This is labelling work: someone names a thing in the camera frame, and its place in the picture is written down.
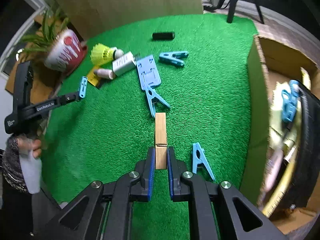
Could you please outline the grey patterned sleeve forearm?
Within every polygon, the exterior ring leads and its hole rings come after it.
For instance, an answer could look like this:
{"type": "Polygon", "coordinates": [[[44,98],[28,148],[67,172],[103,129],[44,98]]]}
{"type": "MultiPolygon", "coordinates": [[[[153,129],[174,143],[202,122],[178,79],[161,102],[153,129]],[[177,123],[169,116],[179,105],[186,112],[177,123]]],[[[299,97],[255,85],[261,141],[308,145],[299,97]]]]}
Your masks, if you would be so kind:
{"type": "Polygon", "coordinates": [[[2,157],[3,174],[6,181],[14,189],[28,193],[20,165],[20,153],[16,137],[7,139],[7,146],[2,157]]]}

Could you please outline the person's left hand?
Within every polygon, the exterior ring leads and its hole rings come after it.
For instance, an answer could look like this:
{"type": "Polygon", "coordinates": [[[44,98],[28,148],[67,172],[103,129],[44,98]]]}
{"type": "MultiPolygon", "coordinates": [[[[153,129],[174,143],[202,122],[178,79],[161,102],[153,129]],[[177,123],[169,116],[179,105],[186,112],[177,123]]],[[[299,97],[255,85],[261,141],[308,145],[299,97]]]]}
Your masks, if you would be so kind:
{"type": "Polygon", "coordinates": [[[29,139],[27,137],[17,137],[19,154],[28,155],[31,153],[35,159],[42,153],[42,142],[39,139],[29,139]]]}

